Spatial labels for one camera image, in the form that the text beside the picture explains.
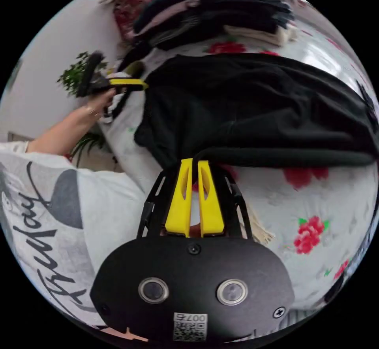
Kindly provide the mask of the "person's left hand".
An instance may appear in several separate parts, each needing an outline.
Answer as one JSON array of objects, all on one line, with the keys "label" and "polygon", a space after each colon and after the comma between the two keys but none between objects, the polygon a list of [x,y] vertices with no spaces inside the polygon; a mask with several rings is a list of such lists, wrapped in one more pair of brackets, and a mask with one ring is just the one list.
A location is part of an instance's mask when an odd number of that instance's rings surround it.
[{"label": "person's left hand", "polygon": [[102,116],[104,109],[112,105],[115,95],[115,88],[111,88],[107,91],[91,95],[88,98],[87,104],[85,105],[85,108],[89,115],[98,120]]}]

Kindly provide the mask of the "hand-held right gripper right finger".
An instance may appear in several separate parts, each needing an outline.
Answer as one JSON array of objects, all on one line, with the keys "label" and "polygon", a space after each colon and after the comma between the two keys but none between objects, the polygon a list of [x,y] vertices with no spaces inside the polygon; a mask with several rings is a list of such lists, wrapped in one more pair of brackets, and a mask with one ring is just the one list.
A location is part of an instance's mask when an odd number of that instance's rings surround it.
[{"label": "hand-held right gripper right finger", "polygon": [[198,162],[198,191],[201,237],[219,236],[224,233],[224,221],[208,161]]}]

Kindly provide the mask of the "person's right hand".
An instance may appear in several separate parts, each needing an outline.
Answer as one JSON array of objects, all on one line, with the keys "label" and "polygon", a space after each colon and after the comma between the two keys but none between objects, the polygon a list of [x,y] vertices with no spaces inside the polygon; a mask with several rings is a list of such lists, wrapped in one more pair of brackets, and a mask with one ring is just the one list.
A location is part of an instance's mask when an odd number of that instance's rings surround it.
[{"label": "person's right hand", "polygon": [[116,337],[128,339],[128,340],[139,340],[139,341],[148,342],[147,338],[144,338],[144,337],[141,337],[141,336],[138,336],[138,335],[131,333],[129,328],[127,328],[127,330],[124,333],[119,332],[119,331],[117,331],[113,328],[110,328],[110,327],[101,328],[100,331],[107,333],[107,334],[110,334],[110,335],[113,335],[113,336],[116,336]]}]

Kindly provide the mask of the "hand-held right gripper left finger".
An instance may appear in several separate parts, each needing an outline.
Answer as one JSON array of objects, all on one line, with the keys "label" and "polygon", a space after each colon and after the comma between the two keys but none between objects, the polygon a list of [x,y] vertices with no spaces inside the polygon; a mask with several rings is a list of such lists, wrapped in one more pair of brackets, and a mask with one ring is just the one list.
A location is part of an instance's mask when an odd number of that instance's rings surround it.
[{"label": "hand-held right gripper left finger", "polygon": [[167,234],[189,237],[192,199],[192,162],[183,159],[177,173],[173,195],[169,206],[165,230]]}]

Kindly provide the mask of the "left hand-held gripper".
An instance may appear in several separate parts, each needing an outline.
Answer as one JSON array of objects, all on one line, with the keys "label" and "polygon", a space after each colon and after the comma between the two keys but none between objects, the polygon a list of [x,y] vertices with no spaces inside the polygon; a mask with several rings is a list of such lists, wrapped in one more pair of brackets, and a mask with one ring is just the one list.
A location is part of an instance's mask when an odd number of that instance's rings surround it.
[{"label": "left hand-held gripper", "polygon": [[148,85],[139,78],[129,77],[100,77],[95,81],[91,81],[87,87],[86,93],[101,93],[111,88],[115,88],[117,93],[125,93],[126,91],[146,90]]}]

